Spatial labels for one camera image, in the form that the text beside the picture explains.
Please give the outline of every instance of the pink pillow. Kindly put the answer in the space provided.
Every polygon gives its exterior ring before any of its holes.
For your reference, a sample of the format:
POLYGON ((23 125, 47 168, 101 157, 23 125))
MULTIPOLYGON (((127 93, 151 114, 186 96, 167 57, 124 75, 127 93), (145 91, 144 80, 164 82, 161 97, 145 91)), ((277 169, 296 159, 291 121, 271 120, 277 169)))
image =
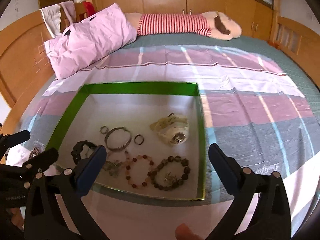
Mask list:
POLYGON ((136 38, 137 31, 114 3, 80 23, 72 24, 62 35, 45 41, 44 47, 57 78, 61 79, 134 42, 136 38))

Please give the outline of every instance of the wooden headboard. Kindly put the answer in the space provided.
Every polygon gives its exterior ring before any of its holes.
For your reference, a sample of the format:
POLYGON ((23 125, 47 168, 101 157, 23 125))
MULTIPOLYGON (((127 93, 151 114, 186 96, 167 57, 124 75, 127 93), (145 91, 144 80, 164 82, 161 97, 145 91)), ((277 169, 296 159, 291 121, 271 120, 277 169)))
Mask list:
MULTIPOLYGON (((86 18, 82 3, 75 4, 77 22, 86 18)), ((69 22, 61 9, 61 31, 69 22)), ((44 51, 51 36, 40 11, 31 13, 0 31, 0 93, 12 108, 1 133, 13 133, 23 112, 54 74, 44 51)))

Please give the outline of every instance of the stuffed toy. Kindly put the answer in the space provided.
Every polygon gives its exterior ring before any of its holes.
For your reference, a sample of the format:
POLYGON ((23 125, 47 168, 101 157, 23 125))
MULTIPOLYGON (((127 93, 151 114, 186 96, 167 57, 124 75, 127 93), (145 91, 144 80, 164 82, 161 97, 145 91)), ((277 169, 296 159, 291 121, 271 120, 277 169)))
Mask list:
POLYGON ((241 35, 241 27, 221 12, 203 14, 141 14, 125 13, 137 30, 137 35, 160 33, 197 33, 220 40, 231 40, 241 35))

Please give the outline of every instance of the white wall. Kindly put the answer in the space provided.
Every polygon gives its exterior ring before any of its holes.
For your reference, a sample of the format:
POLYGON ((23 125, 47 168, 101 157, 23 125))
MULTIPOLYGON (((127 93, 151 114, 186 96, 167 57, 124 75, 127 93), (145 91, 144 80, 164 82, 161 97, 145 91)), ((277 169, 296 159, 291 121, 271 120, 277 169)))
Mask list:
POLYGON ((306 0, 280 0, 280 16, 299 22, 320 35, 320 24, 306 0))
MULTIPOLYGON (((4 13, 0 17, 0 31, 22 18, 39 9, 38 0, 11 0, 4 13)), ((10 112, 10 107, 0 94, 0 123, 4 123, 10 112)))

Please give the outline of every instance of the red and white striped shirt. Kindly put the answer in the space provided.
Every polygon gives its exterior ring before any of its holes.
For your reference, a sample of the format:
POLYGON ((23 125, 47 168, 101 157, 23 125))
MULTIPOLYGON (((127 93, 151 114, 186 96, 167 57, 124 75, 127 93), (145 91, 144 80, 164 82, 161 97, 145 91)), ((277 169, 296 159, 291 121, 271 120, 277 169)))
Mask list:
POLYGON ((143 14, 137 35, 160 33, 197 33, 210 36, 211 30, 201 14, 143 14))

